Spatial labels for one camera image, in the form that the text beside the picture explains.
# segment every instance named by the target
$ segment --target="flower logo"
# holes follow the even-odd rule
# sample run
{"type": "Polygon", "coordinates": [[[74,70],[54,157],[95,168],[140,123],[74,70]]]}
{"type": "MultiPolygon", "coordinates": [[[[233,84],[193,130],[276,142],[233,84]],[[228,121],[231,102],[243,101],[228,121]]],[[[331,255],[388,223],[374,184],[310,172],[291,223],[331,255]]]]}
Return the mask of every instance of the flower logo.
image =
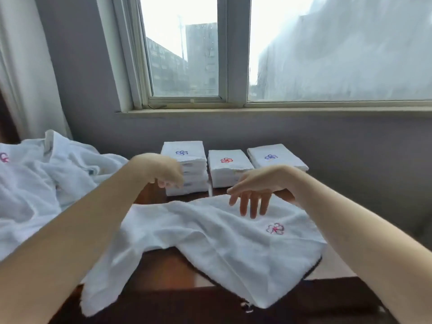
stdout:
{"type": "Polygon", "coordinates": [[[221,159],[220,160],[220,162],[221,163],[223,163],[223,164],[227,164],[227,163],[229,163],[229,162],[233,162],[234,160],[232,160],[231,158],[224,158],[224,159],[221,159]]]}
{"type": "Polygon", "coordinates": [[[269,225],[267,232],[269,232],[270,234],[276,233],[278,235],[282,235],[284,234],[284,230],[285,228],[283,227],[283,225],[279,223],[274,223],[274,225],[269,225]]]}
{"type": "Polygon", "coordinates": [[[0,152],[0,161],[1,162],[9,162],[9,157],[7,153],[0,152]]]}

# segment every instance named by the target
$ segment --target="forearm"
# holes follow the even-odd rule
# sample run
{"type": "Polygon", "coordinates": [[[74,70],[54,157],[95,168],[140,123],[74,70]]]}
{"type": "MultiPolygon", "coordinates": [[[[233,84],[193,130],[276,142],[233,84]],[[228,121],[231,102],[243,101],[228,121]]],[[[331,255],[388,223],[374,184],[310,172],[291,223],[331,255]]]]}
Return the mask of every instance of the forearm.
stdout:
{"type": "Polygon", "coordinates": [[[0,323],[47,323],[105,251],[146,183],[129,162],[0,263],[0,323]]]}
{"type": "Polygon", "coordinates": [[[401,323],[432,320],[429,250],[305,173],[287,168],[284,181],[326,240],[401,323]]]}

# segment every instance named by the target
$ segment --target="window frame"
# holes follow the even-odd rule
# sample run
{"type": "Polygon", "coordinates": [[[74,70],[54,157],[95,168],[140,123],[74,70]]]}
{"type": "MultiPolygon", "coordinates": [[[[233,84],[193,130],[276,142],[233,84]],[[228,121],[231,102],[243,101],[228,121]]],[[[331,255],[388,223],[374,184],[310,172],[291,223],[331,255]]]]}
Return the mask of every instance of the window frame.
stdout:
{"type": "Polygon", "coordinates": [[[113,0],[134,110],[432,107],[432,100],[248,102],[251,0],[217,0],[219,96],[153,96],[140,0],[113,0]]]}

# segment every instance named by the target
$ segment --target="table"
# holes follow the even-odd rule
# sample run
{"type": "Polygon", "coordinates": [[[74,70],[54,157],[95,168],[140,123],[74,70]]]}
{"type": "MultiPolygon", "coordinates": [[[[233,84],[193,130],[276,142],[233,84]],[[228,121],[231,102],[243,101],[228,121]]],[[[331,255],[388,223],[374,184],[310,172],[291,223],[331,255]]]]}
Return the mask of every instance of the table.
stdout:
{"type": "MultiPolygon", "coordinates": [[[[214,195],[226,189],[215,189],[214,195]]],[[[286,199],[287,191],[279,191],[286,199]]],[[[167,197],[165,190],[149,184],[136,203],[192,201],[208,193],[167,197]]],[[[246,313],[243,300],[210,282],[176,248],[154,250],[142,260],[113,305],[91,318],[79,309],[77,290],[51,321],[56,323],[309,323],[308,318],[323,314],[376,312],[381,302],[343,263],[331,248],[319,266],[295,289],[266,310],[246,313]]]]}

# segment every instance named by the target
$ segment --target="stack of folded towels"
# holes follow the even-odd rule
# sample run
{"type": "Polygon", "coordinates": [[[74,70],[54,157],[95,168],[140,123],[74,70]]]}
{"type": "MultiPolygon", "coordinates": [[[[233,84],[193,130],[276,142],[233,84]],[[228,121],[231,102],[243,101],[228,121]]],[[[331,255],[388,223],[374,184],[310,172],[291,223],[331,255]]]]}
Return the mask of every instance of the stack of folded towels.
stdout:
{"type": "Polygon", "coordinates": [[[271,166],[276,164],[287,164],[297,167],[302,171],[308,171],[309,167],[283,144],[272,146],[259,146],[247,149],[247,154],[255,168],[271,166]]]}
{"type": "Polygon", "coordinates": [[[241,150],[209,150],[209,168],[213,187],[232,187],[254,166],[241,150]]]}
{"type": "Polygon", "coordinates": [[[183,166],[184,184],[166,188],[167,196],[206,192],[209,190],[207,158],[202,141],[165,142],[161,155],[176,159],[183,166]]]}

